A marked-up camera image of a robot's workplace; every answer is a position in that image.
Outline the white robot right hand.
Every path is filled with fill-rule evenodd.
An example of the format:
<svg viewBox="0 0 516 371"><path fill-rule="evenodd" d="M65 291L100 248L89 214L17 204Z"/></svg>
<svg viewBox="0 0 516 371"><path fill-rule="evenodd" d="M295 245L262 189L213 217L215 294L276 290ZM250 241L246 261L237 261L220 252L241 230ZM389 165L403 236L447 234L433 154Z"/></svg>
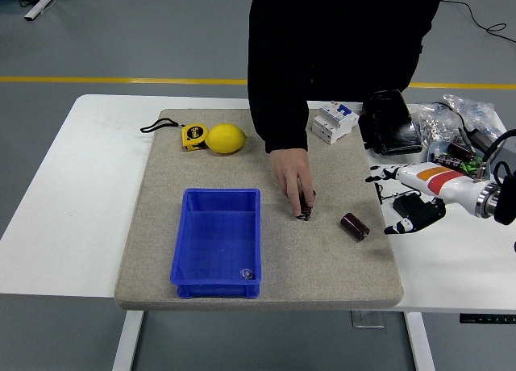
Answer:
<svg viewBox="0 0 516 371"><path fill-rule="evenodd" d="M494 216L500 188L492 181L475 181L454 169L433 162L372 167L367 182L397 180L412 190L433 198L385 229L386 235L420 231L440 220L449 203L461 205L469 214L487 219Z"/></svg>

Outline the person's right hand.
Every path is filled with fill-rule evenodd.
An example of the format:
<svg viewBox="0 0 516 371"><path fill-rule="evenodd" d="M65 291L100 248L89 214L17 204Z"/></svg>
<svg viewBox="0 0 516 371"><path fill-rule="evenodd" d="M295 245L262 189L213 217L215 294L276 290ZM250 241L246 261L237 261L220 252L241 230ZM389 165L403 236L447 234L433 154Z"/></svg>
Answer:
<svg viewBox="0 0 516 371"><path fill-rule="evenodd" d="M299 189L307 206L315 202L308 152L304 148L274 150L269 154L273 176L281 192L289 199L293 215L302 214Z"/></svg>

